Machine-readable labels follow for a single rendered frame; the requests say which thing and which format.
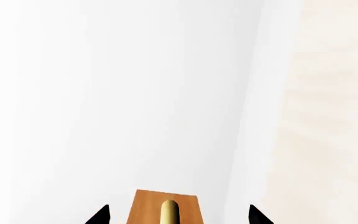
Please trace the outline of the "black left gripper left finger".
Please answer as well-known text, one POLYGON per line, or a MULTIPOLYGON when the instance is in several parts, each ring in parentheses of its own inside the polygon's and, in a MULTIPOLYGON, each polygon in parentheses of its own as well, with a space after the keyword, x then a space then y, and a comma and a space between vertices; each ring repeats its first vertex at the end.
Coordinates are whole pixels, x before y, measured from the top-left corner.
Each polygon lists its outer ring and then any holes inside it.
POLYGON ((96 212, 85 224, 109 224, 110 210, 109 205, 106 204, 98 212, 96 212))

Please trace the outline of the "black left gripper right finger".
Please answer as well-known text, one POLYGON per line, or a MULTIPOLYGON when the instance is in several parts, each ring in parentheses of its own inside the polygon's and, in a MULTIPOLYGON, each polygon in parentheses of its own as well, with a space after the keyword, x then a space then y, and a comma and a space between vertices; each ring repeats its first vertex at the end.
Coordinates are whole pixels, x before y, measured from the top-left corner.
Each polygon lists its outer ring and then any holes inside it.
POLYGON ((250 205, 249 224, 274 224, 274 222, 267 218, 257 207, 250 205))

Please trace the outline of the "wooden block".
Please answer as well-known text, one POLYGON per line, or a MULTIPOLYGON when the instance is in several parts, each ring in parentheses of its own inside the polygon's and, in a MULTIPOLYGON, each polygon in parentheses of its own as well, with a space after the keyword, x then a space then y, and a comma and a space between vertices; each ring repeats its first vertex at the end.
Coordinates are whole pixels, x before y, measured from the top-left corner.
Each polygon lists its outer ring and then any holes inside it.
POLYGON ((167 200, 178 204, 180 224, 204 224, 197 196, 149 190, 136 191, 126 224, 160 224, 161 205, 167 200))

